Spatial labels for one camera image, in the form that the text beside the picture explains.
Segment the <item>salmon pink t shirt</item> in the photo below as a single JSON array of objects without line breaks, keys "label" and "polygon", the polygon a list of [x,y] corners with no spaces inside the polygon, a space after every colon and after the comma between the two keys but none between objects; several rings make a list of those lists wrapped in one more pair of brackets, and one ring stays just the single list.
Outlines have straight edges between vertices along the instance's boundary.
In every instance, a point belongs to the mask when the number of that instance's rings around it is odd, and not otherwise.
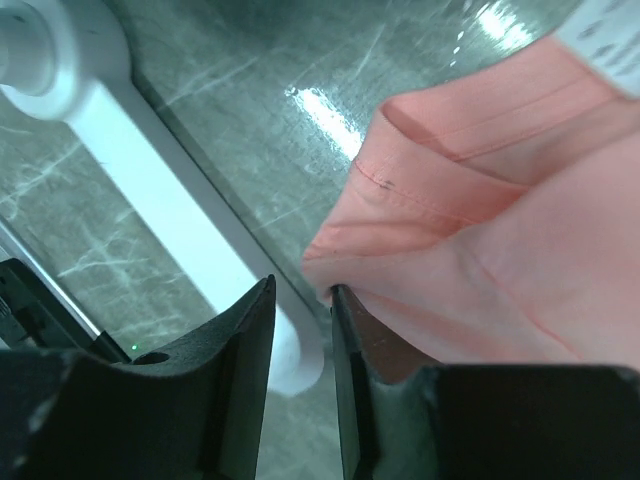
[{"label": "salmon pink t shirt", "polygon": [[639,364],[639,5],[387,99],[302,270],[443,363]]}]

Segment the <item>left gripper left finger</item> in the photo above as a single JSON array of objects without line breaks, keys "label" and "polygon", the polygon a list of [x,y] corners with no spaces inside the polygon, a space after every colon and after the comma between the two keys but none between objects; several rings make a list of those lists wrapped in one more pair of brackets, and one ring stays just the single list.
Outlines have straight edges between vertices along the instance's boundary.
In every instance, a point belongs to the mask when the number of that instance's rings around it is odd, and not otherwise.
[{"label": "left gripper left finger", "polygon": [[80,350],[1,354],[5,479],[252,479],[276,283],[129,364]]}]

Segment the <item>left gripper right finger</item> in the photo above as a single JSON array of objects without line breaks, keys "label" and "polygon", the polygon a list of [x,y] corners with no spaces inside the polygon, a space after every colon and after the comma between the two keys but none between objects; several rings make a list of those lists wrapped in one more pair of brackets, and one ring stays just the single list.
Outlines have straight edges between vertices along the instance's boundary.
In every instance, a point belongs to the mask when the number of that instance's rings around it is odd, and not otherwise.
[{"label": "left gripper right finger", "polygon": [[635,479],[639,375],[622,366],[441,364],[332,290],[347,479]]}]

